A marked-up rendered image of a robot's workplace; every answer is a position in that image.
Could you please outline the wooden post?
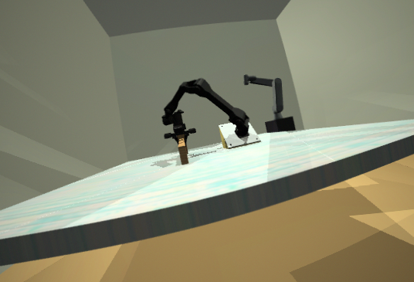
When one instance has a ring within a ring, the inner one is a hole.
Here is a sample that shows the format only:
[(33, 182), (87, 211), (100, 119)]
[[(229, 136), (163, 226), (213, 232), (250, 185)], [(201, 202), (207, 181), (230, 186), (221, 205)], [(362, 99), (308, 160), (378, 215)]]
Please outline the wooden post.
[[(178, 141), (179, 141), (179, 139), (182, 139), (182, 138), (184, 138), (184, 141), (185, 141), (185, 135), (184, 135), (184, 134), (177, 135), (177, 137), (178, 137)], [(188, 154), (187, 145), (186, 145), (186, 152), (187, 152), (187, 154)]]

